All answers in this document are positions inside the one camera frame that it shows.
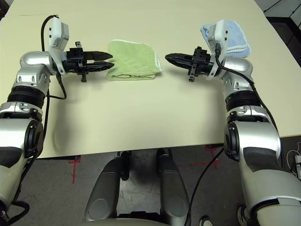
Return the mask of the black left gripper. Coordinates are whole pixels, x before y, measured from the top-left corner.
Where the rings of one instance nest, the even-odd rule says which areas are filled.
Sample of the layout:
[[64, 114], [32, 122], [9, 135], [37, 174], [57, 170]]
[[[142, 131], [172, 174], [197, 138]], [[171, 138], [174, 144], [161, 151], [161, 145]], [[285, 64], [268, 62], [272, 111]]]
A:
[[114, 66], [113, 63], [105, 61], [87, 63], [88, 60], [107, 60], [112, 58], [112, 55], [100, 51], [84, 51], [80, 41], [75, 42], [75, 46], [65, 52], [63, 67], [67, 73], [81, 75], [81, 82], [87, 82], [88, 72], [105, 71]]

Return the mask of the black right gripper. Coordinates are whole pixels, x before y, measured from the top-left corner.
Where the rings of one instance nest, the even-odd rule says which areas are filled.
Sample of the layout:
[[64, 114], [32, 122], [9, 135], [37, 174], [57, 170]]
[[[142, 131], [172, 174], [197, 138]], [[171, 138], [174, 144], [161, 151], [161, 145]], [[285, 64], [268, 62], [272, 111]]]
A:
[[189, 81], [194, 80], [200, 75], [208, 75], [213, 67], [211, 55], [207, 50], [202, 49], [200, 46], [195, 48], [192, 55], [182, 53], [171, 53], [165, 56], [165, 59], [174, 66], [188, 69]]

